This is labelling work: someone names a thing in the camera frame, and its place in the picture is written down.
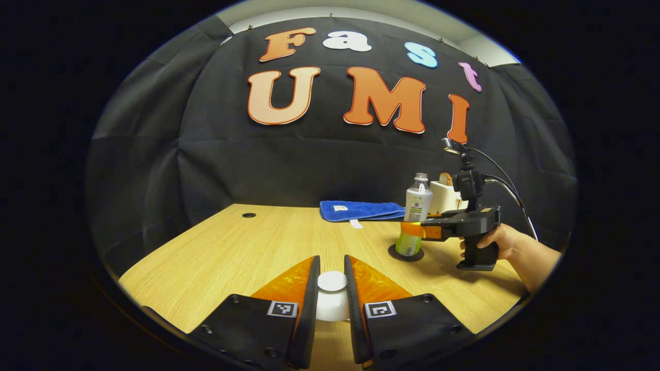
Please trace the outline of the clear water bottle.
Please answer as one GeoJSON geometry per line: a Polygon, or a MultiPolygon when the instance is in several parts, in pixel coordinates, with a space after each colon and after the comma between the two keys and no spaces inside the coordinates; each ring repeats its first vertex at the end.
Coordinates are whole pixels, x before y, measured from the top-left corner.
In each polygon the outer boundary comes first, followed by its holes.
{"type": "MultiPolygon", "coordinates": [[[[427,174],[418,172],[414,183],[406,190],[406,205],[404,222],[422,222],[427,219],[427,212],[431,206],[432,192],[428,188],[427,174]]],[[[397,251],[404,256],[415,255],[421,246],[421,239],[406,235],[402,232],[396,243],[397,251]]]]}

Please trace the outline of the white toaster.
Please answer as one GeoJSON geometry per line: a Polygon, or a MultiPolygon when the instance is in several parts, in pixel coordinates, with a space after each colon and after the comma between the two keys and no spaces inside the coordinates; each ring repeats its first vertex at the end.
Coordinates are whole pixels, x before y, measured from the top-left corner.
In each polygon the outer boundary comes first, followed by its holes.
{"type": "Polygon", "coordinates": [[[442,214],[446,211],[465,210],[467,208],[468,202],[462,200],[460,193],[455,192],[452,185],[432,181],[430,186],[432,201],[428,214],[442,214]]]}

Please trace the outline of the blue towel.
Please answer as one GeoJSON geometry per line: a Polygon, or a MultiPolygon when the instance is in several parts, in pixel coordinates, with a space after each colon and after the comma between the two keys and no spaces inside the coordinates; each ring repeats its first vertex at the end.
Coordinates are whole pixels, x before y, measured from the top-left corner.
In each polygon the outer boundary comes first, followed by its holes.
{"type": "Polygon", "coordinates": [[[402,221],[405,208],[396,203],[322,200],[320,214],[330,223],[357,221],[402,221]]]}

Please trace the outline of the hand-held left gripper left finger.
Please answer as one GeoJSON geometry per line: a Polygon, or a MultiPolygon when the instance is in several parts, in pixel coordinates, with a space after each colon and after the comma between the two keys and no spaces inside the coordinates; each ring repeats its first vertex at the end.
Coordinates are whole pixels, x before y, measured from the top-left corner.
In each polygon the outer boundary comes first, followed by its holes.
{"type": "Polygon", "coordinates": [[[295,264],[250,296],[231,294],[189,333],[245,370],[308,369],[320,256],[295,264]]]}

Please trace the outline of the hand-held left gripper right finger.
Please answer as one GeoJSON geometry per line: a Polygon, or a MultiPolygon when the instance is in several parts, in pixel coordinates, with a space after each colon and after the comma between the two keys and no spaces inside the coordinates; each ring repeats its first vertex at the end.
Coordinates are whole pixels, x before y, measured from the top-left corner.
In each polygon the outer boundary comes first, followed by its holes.
{"type": "Polygon", "coordinates": [[[344,257],[354,362],[364,370],[436,370],[475,335],[431,293],[414,295],[344,257]]]}

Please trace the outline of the dark round coaster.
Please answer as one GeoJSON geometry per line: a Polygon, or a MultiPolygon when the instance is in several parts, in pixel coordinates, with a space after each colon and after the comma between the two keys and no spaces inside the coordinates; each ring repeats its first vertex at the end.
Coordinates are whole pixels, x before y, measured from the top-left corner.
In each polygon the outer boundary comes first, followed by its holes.
{"type": "Polygon", "coordinates": [[[396,245],[395,245],[395,244],[392,244],[391,246],[389,246],[389,248],[388,248],[388,253],[389,253],[389,255],[390,255],[392,258],[397,259],[397,260],[399,260],[399,261],[404,261],[404,262],[415,262],[415,261],[419,261],[419,260],[423,259],[423,258],[424,258],[424,255],[425,255],[423,249],[420,248],[419,251],[418,251],[415,255],[412,255],[412,256],[404,256],[404,255],[400,254],[400,253],[397,251],[397,249],[396,249],[396,245]]]}

